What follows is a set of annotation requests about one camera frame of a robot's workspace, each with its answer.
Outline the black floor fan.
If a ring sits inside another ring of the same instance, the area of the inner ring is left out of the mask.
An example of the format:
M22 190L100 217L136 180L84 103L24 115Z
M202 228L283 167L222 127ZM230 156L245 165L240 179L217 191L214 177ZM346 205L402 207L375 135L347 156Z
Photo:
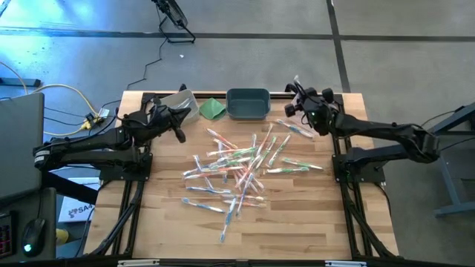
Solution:
M157 9L157 13L163 13L166 15L164 19L160 19L160 23L158 26L159 32L163 34L166 41L171 44L194 44L196 40L196 36L188 29L188 20L181 10L180 6L175 0L151 0ZM166 20L170 20L171 23L178 29L184 30L190 35L190 39L188 40L179 40L173 41L170 39L169 35L163 31L163 25L165 24Z

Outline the translucent white plastic bin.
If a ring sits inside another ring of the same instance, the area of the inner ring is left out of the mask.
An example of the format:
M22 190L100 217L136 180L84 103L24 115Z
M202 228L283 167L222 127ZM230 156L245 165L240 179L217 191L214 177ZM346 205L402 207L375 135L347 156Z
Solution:
M165 96L165 97L161 98L160 101L163 105L167 105L168 107L171 108L174 105L180 104L184 99L189 98L189 97L191 97L195 101L195 103L197 105L197 109L195 111L191 111L188 114L188 116L185 118L185 120L183 121L182 125L187 125L187 124L191 124L193 122L196 122L200 117L199 106L198 106L197 100L196 100L194 94L189 89L186 89L186 90L178 92L178 93L174 93L170 96Z

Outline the teal plastic bin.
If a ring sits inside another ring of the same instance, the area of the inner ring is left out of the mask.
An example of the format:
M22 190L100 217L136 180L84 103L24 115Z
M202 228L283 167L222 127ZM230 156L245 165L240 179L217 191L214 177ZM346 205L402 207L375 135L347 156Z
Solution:
M226 111L235 120L264 120L270 112L265 88L232 88L226 92Z

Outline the black computer mouse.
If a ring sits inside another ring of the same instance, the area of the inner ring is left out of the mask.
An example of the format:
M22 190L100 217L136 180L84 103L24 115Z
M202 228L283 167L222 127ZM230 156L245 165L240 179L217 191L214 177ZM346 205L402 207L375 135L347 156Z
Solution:
M45 243L45 223L46 220L36 218L24 227L21 248L26 257L35 257L41 253Z

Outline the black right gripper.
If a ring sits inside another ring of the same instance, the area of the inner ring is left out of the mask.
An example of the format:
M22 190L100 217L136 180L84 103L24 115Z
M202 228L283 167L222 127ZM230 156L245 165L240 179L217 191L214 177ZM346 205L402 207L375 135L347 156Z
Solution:
M319 134L328 134L332 119L329 104L333 103L333 90L326 88L318 93L314 88L299 88L299 93L298 107L304 112L308 125ZM293 104L285 105L284 111L287 117L296 114Z

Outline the black backlit keyboard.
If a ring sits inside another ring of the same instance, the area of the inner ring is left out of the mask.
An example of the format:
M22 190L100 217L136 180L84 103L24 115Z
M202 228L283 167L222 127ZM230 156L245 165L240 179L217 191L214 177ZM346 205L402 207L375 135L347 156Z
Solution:
M16 230L14 222L14 212L0 212L0 259L15 254Z

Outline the white cardboard box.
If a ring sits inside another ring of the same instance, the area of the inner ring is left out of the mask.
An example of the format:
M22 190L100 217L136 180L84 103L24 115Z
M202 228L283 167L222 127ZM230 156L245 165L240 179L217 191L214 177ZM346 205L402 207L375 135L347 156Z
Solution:
M71 177L71 182L85 185L97 191L100 187L98 177ZM80 202L79 200L63 197L62 206L59 212L59 223L77 223L84 222L88 218L90 212L94 208L94 204Z

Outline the green folded cloth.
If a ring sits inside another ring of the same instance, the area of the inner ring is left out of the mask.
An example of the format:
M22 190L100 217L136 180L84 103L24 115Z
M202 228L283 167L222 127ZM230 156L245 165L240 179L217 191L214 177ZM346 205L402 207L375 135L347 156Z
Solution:
M226 114L226 107L215 98L210 98L200 106L199 112L207 120L219 120Z

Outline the black floor bar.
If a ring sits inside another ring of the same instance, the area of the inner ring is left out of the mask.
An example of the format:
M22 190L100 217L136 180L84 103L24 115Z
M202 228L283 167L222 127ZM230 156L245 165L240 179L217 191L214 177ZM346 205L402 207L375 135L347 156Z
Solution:
M0 85L2 86L20 86L28 88L39 88L42 81L40 79L23 79L0 77Z

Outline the white label strip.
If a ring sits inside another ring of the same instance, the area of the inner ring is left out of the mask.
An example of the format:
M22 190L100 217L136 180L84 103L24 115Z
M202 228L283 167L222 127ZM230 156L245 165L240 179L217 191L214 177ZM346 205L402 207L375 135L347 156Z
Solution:
M359 261L326 260L325 267L367 267L367 263Z
M160 264L159 260L155 259L141 259L141 260L120 260L117 263L117 267L152 267L158 266Z

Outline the black diagonal beam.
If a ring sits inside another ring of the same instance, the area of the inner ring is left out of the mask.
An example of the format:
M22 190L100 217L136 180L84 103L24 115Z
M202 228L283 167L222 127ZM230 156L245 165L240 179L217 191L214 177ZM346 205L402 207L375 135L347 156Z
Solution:
M42 172L42 187L55 188L58 194L87 204L96 204L98 191L85 185L77 184L49 171Z

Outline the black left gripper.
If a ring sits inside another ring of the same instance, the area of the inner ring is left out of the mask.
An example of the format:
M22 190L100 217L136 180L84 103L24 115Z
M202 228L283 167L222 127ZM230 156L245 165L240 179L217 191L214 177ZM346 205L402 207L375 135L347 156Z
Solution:
M180 127L177 127L177 123L183 122L190 112L191 108L172 109L167 105L155 105L149 110L148 126L164 131L173 128L177 140L184 143L186 135Z

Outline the dark grey desk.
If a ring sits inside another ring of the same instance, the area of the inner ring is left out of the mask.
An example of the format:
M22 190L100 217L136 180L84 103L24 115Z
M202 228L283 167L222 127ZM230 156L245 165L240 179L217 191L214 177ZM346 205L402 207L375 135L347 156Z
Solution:
M14 226L16 230L16 250L15 254L0 259L0 264L53 260L56 258L55 189L46 188L40 192L29 194L6 205L0 205L0 212L5 211L12 211L15 213ZM39 255L35 257L26 257L21 248L22 233L27 223L36 218L46 220L44 247Z

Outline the grey blue metal stand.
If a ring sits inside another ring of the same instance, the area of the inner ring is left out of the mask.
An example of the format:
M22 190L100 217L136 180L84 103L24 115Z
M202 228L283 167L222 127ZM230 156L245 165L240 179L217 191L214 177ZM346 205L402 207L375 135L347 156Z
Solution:
M475 211L475 102L444 115L429 129L441 139L436 165L451 200L436 217Z

